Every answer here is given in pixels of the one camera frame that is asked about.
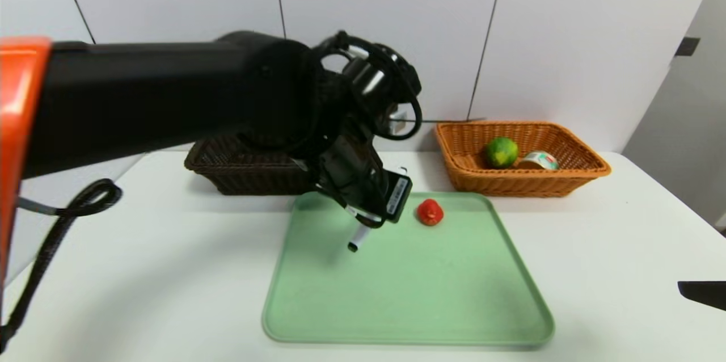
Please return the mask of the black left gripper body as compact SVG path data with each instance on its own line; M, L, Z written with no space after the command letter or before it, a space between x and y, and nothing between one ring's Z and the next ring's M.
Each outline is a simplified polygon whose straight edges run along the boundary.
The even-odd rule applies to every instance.
M399 222L411 191L411 178L386 170L370 141L340 136L320 155L320 192L368 228Z

